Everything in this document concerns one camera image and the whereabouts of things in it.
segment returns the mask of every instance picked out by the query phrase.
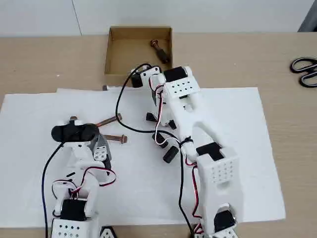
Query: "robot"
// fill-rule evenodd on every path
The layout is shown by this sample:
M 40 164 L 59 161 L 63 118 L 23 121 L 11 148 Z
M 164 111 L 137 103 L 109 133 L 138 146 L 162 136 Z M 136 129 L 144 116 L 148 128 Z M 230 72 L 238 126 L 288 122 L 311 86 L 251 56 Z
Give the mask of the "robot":
M 200 219 L 194 229 L 195 237 L 236 238 L 233 228 L 243 220 L 239 157 L 221 134 L 215 117 L 208 113 L 190 67 L 162 72 L 158 66 L 146 65 L 142 70 L 133 70 L 131 79 L 133 87 L 144 87 L 151 92 L 153 109 L 147 113 L 147 120 L 177 129 L 178 142 L 183 142 L 181 153 L 186 156 L 186 164 L 193 167 L 197 202 L 193 216 Z M 206 132 L 213 142 L 196 147 L 195 142 L 189 139 L 195 126 Z M 153 139 L 158 145 L 167 146 L 167 139 L 157 132 L 157 128 Z M 171 153 L 170 150 L 163 158 L 167 163 L 178 152 L 173 149 Z M 194 176 L 196 168 L 201 185 L 199 207 Z
M 65 142 L 72 155 L 62 179 L 52 184 L 56 204 L 52 238 L 114 238 L 111 227 L 99 226 L 95 204 L 100 186 L 115 181 L 107 140 L 95 124 L 83 124 L 77 117 L 52 129 L 52 138 Z
M 192 214 L 200 220 L 194 229 L 195 238 L 237 238 L 234 228 L 243 221 L 239 157 L 222 135 L 220 125 L 207 112 L 190 67 L 162 72 L 160 67 L 148 65 L 133 70 L 131 79 L 134 87 L 145 87 L 151 92 L 153 109 L 147 120 L 157 122 L 155 142 L 164 148 L 171 139 L 158 132 L 159 124 L 177 129 L 178 137 L 174 139 L 182 145 L 180 153 L 185 155 L 186 164 L 193 168 L 196 206 Z M 195 126 L 204 130 L 213 142 L 195 146 L 191 139 Z M 54 127 L 52 137 L 58 142 L 66 141 L 64 146 L 70 147 L 74 156 L 65 168 L 64 178 L 52 186 L 57 201 L 51 237 L 116 237 L 111 228 L 100 229 L 95 211 L 98 187 L 115 180 L 107 141 L 96 125 L 83 124 L 76 117 Z M 178 152 L 177 147 L 171 146 L 163 159 L 170 163 Z M 200 177 L 199 194 L 194 169 L 198 169 Z

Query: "wooden table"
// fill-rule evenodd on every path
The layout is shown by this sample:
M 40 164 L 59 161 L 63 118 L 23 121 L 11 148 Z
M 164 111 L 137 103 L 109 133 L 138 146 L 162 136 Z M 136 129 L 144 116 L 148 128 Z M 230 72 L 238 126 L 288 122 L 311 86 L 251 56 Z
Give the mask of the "wooden table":
M 6 93 L 100 90 L 106 43 L 107 36 L 0 39 L 0 102 Z M 301 87 L 299 75 L 289 71 L 290 61 L 300 56 L 317 57 L 316 33 L 173 35 L 173 65 L 190 65 L 201 87 L 259 88 L 287 218 L 241 224 L 241 238 L 317 236 L 317 89 Z M 119 238 L 188 234 L 183 225 L 115 231 Z M 0 237 L 22 236 L 42 238 L 44 230 L 0 229 Z

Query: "white wall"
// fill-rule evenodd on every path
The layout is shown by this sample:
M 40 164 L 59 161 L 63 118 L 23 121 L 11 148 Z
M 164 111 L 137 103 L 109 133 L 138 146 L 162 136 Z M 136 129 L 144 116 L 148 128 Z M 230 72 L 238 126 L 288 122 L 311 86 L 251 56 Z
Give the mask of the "white wall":
M 80 35 L 71 0 L 0 0 L 0 36 Z
M 82 32 L 166 24 L 175 32 L 293 31 L 314 0 L 74 0 Z
M 314 0 L 73 0 L 83 34 L 118 24 L 175 32 L 296 32 Z M 80 35 L 71 0 L 0 0 L 0 36 Z

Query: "open cardboard box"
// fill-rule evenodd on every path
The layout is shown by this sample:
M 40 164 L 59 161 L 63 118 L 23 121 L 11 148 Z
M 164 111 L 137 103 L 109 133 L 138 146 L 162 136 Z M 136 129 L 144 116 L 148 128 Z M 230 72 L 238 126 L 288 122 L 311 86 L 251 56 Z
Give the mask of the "open cardboard box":
M 170 57 L 161 63 L 150 41 Z M 105 75 L 107 85 L 122 85 L 132 69 L 142 63 L 159 65 L 162 70 L 172 68 L 172 28 L 166 26 L 112 26 L 109 30 Z

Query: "black scissors handle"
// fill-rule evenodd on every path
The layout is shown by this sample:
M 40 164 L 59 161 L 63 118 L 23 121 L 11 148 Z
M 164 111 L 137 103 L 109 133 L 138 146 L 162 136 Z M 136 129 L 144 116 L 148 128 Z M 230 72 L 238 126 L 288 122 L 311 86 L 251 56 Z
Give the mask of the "black scissors handle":
M 302 68 L 296 68 L 295 65 L 299 62 L 310 62 L 312 64 L 302 67 Z M 296 60 L 294 60 L 291 65 L 290 69 L 293 73 L 302 73 L 302 72 L 307 72 L 304 76 L 302 76 L 299 80 L 299 83 L 306 88 L 316 88 L 317 83 L 310 84 L 306 83 L 306 79 L 312 78 L 317 76 L 317 59 L 312 58 L 312 57 L 301 57 Z

